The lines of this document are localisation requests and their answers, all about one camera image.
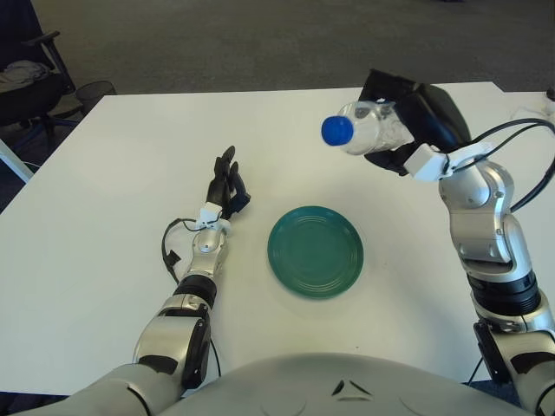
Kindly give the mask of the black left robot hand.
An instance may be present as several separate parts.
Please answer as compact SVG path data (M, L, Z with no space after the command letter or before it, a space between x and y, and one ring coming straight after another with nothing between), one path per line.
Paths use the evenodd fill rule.
M220 217L230 219L242 211L251 201L245 183L239 174L239 165L234 161L235 146L228 147L214 164L214 178L209 184L206 201L220 207Z

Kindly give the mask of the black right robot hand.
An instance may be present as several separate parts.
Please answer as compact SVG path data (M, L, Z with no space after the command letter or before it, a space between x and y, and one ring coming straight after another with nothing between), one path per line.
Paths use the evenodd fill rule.
M360 101L384 99L393 105L395 114L414 137L395 150L366 153L364 158L375 166L408 175L404 163L422 144L451 153L471 141L471 135L460 110L443 89L411 81L378 69L371 69L365 81Z

